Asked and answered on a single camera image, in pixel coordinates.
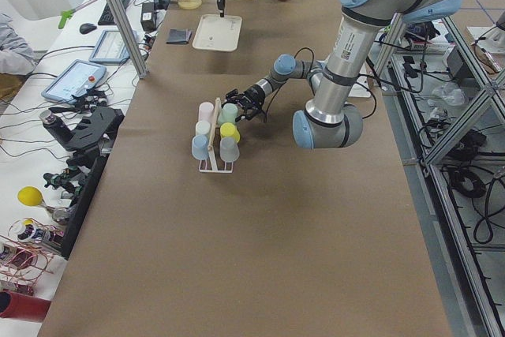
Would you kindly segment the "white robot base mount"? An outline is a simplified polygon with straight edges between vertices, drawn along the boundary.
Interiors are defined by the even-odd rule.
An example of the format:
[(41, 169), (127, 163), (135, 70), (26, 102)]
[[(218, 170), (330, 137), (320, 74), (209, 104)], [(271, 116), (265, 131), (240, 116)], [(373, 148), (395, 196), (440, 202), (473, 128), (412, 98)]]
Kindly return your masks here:
[(350, 90), (350, 98), (369, 98), (371, 92), (369, 91), (368, 78), (359, 77), (357, 82), (352, 86)]

